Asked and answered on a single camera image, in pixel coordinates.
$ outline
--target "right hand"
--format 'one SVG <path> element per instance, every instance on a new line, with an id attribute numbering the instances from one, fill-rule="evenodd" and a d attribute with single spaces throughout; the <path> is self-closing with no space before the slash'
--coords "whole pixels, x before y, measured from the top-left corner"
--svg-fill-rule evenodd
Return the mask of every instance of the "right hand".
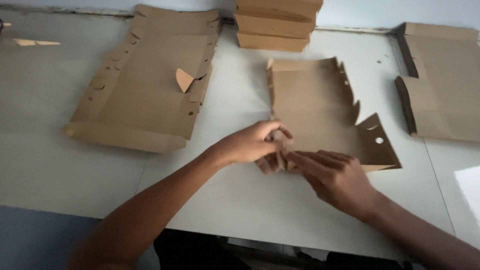
<path id="1" fill-rule="evenodd" d="M 285 159 L 336 209 L 362 221 L 375 213 L 381 193 L 370 184 L 358 158 L 320 150 L 290 152 Z"/>

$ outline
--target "stack of cardboard boxes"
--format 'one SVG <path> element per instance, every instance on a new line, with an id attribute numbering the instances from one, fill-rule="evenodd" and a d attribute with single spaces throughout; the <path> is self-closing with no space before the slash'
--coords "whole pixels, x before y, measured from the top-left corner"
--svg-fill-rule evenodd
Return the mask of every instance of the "stack of cardboard boxes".
<path id="1" fill-rule="evenodd" d="M 240 47 L 300 52 L 323 0 L 237 0 Z"/>

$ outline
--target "folded cardboard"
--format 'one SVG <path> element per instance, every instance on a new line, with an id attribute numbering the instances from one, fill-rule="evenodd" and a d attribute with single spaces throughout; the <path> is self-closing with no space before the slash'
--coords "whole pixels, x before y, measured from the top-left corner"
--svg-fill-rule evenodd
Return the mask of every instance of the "folded cardboard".
<path id="1" fill-rule="evenodd" d="M 292 150 L 350 154 L 367 172 L 401 168 L 377 114 L 355 125 L 360 101 L 336 58 L 270 60 L 267 77 L 272 117 L 293 134 Z"/>
<path id="2" fill-rule="evenodd" d="M 480 142 L 478 30 L 403 24 L 398 43 L 409 76 L 396 86 L 412 136 Z"/>
<path id="3" fill-rule="evenodd" d="M 283 37 L 244 32 L 238 32 L 237 38 L 239 40 L 240 48 L 293 52 L 301 52 L 303 48 L 310 42 L 310 37 Z"/>
<path id="4" fill-rule="evenodd" d="M 315 18 L 241 10 L 236 10 L 234 15 L 241 32 L 308 38 L 315 28 Z"/>
<path id="5" fill-rule="evenodd" d="M 145 5 L 106 57 L 63 131 L 92 143 L 165 153 L 186 146 L 212 72 L 218 10 Z"/>
<path id="6" fill-rule="evenodd" d="M 270 14 L 315 19 L 323 0 L 237 0 L 241 11 L 268 11 Z"/>

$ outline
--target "white wall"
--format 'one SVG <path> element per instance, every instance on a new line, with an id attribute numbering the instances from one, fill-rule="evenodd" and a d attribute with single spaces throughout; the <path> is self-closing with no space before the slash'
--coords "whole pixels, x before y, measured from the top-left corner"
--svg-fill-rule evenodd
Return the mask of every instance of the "white wall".
<path id="1" fill-rule="evenodd" d="M 394 28 L 402 22 L 430 23 L 480 29 L 480 0 L 324 0 L 320 26 Z M 3 3 L 131 10 L 137 3 L 199 11 L 214 7 L 231 15 L 235 0 L 4 0 Z"/>

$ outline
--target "left hand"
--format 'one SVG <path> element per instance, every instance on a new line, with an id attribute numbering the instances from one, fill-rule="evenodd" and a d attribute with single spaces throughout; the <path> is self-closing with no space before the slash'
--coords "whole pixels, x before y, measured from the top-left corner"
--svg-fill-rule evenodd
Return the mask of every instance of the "left hand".
<path id="1" fill-rule="evenodd" d="M 288 139 L 293 138 L 282 122 L 259 121 L 221 139 L 207 151 L 221 159 L 225 166 L 235 162 L 253 162 L 283 149 L 280 140 L 265 141 L 268 135 L 276 130 L 280 130 Z"/>

